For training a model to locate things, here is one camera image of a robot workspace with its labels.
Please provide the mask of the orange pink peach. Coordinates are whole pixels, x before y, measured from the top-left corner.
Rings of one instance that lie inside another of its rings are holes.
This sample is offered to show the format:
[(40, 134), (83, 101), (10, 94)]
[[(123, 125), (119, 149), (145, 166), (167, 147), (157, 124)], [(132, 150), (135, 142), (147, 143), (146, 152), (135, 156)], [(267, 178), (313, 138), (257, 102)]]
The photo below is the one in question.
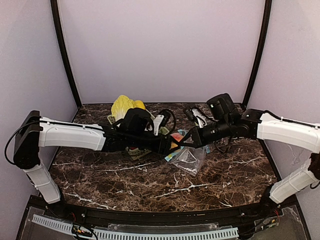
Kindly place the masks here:
[(170, 136), (172, 137), (172, 140), (176, 140), (176, 141), (179, 141), (179, 142), (180, 142), (180, 140), (184, 137), (184, 136), (183, 136), (181, 133), (179, 133), (179, 132), (172, 133)]

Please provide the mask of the clear zip bag blue zipper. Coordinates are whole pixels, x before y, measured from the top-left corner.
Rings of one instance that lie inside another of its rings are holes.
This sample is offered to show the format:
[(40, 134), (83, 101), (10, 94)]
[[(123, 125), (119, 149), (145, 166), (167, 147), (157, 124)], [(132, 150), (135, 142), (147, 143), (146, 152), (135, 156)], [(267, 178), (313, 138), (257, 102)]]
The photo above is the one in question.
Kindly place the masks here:
[(211, 153), (211, 152), (213, 151), (213, 147), (212, 147), (211, 144), (206, 145), (206, 146), (204, 147), (204, 149), (205, 149), (205, 152), (206, 152), (207, 154), (209, 154), (209, 153)]

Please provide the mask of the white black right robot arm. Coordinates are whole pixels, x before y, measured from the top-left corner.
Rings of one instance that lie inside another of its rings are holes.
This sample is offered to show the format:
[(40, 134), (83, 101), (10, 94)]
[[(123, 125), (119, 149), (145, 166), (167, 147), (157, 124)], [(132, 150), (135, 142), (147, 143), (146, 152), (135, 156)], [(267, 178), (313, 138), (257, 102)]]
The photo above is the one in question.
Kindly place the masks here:
[(320, 182), (320, 125), (280, 117), (269, 110), (247, 109), (240, 113), (227, 93), (207, 102), (214, 122), (192, 128), (179, 142), (201, 148), (226, 137), (270, 140), (297, 146), (311, 152), (309, 159), (283, 180), (269, 186), (263, 202), (280, 204), (288, 197)]

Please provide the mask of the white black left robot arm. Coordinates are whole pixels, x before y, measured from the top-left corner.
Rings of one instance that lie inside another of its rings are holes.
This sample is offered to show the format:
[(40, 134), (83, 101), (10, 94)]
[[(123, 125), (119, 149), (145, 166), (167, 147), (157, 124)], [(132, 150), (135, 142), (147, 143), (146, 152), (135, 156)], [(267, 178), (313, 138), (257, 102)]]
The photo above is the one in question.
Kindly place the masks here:
[(124, 118), (107, 125), (57, 121), (33, 110), (9, 138), (14, 141), (13, 159), (9, 163), (26, 173), (47, 204), (62, 203), (63, 194), (42, 163), (40, 148), (70, 147), (105, 153), (138, 148), (167, 156), (174, 150), (171, 144), (176, 140), (171, 134), (175, 126), (165, 134), (160, 133), (160, 128), (169, 120), (177, 124), (169, 109), (162, 109), (152, 118), (147, 110), (130, 108)]

